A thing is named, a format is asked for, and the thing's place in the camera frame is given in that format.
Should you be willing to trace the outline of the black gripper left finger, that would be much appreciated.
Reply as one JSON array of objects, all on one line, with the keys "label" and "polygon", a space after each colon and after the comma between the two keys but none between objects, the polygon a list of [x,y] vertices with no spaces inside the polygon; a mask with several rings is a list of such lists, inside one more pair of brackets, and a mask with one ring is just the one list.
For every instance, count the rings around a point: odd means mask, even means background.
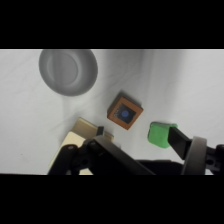
[{"label": "black gripper left finger", "polygon": [[153,175],[153,172],[127,155],[104,136],[104,127],[80,147],[63,146],[51,165],[49,175],[79,175],[88,169],[93,175]]}]

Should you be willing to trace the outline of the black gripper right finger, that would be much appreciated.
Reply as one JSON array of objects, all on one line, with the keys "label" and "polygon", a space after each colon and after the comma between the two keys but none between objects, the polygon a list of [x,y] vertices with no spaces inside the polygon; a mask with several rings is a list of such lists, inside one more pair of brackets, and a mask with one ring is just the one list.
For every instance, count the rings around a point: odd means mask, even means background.
[{"label": "black gripper right finger", "polygon": [[204,175],[206,170],[224,175],[224,144],[211,148],[205,138],[190,139],[176,127],[169,129],[168,142],[184,161],[182,175]]}]

